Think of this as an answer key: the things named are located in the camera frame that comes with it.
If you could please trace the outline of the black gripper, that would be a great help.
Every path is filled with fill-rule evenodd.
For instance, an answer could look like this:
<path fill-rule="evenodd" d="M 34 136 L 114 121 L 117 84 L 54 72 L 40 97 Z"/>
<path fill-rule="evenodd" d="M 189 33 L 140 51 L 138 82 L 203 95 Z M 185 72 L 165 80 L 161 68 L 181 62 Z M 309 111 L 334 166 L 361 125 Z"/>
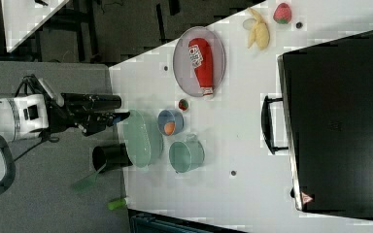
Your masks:
<path fill-rule="evenodd" d="M 107 127 L 112 127 L 130 117 L 126 113 L 96 113 L 88 116 L 85 106 L 93 111 L 107 111 L 119 109 L 121 98 L 117 95 L 88 95 L 78 93 L 61 93 L 63 105 L 55 97 L 48 94 L 44 96 L 47 108 L 49 126 L 45 129 L 47 134 L 64 132 L 69 128 L 79 128 L 84 135 L 98 133 Z"/>

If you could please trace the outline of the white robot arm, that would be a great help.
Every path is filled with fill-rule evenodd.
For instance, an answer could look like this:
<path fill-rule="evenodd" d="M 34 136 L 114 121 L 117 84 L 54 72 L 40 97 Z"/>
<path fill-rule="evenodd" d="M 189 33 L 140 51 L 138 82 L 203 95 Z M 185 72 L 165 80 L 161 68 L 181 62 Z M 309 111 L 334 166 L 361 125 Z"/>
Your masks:
<path fill-rule="evenodd" d="M 69 128 L 90 136 L 129 118 L 120 113 L 117 95 L 63 93 L 59 97 L 32 94 L 0 99 L 0 195 L 16 177 L 16 164 L 9 148 L 14 141 L 39 138 L 45 142 Z"/>

